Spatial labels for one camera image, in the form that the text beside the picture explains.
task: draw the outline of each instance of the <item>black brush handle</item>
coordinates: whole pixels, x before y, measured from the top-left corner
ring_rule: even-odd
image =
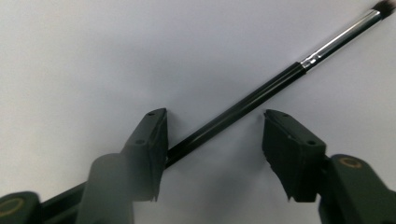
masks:
[[[273,77],[250,95],[230,107],[215,119],[212,119],[204,127],[169,149],[166,167],[171,166],[175,162],[187,156],[213,136],[244,117],[247,113],[264,103],[279,91],[285,89],[293,81],[305,75],[305,73],[306,70],[300,63],[294,63],[285,71],[276,77]]]

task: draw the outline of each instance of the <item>brush handle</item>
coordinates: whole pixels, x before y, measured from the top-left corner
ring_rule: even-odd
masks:
[[[294,63],[285,71],[276,77],[273,77],[250,95],[230,107],[222,114],[218,115],[215,119],[212,119],[204,127],[169,149],[166,167],[171,166],[175,162],[187,156],[200,145],[244,117],[247,113],[289,86],[289,84],[303,76],[305,73],[306,70],[300,63]]]
[[[366,15],[347,28],[343,33],[301,61],[301,65],[306,71],[312,69],[381,20],[383,20],[383,16],[379,11],[369,10]]]

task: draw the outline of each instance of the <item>brush bristles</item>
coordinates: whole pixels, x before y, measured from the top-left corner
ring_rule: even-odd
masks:
[[[381,13],[382,20],[386,17],[390,16],[394,9],[396,8],[396,4],[392,0],[383,0],[377,3],[372,9],[377,10]]]

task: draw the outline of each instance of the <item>white surface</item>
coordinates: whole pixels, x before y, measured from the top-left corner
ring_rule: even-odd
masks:
[[[173,146],[375,1],[1,1],[0,195],[45,201],[119,152],[150,110]],[[368,161],[396,189],[396,18],[389,17],[166,170],[136,223],[319,223],[264,161],[266,108]]]

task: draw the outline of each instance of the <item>silver ferrule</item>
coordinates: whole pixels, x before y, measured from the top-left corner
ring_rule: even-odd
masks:
[[[358,22],[353,24],[343,33],[331,40],[329,43],[315,51],[313,54],[306,57],[300,64],[306,71],[315,67],[318,63],[329,57],[335,51],[343,47],[346,43],[372,27],[374,24],[382,20],[381,14],[377,10],[369,10],[367,14]]]

